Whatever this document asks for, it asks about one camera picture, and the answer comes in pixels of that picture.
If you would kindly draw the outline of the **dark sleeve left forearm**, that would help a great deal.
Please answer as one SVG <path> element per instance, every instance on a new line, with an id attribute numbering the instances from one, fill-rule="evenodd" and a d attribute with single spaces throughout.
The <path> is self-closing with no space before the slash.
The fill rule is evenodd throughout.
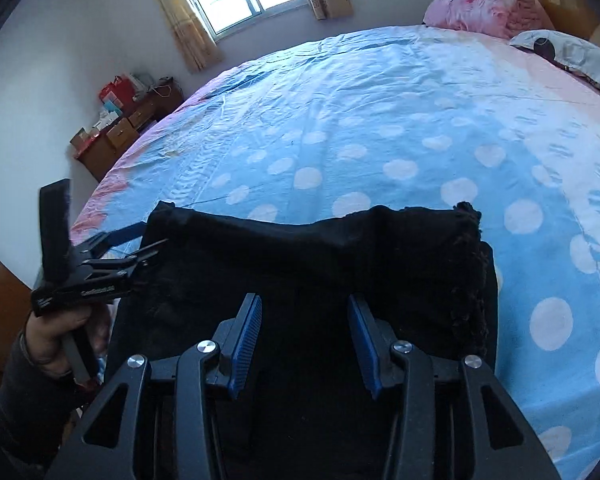
<path id="1" fill-rule="evenodd" d="M 71 412 L 91 397 L 71 374 L 52 377 L 33 364 L 20 334 L 0 387 L 0 479 L 44 478 Z"/>

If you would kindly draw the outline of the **left hand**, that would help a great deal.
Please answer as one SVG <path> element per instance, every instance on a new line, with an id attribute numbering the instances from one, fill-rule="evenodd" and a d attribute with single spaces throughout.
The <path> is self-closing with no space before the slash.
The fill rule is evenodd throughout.
<path id="1" fill-rule="evenodd" d="M 62 348 L 65 334 L 85 327 L 96 356 L 105 353 L 111 327 L 111 314 L 106 304 L 77 307 L 37 318 L 31 315 L 24 329 L 30 360 L 44 373 L 60 377 L 70 372 L 71 365 Z"/>

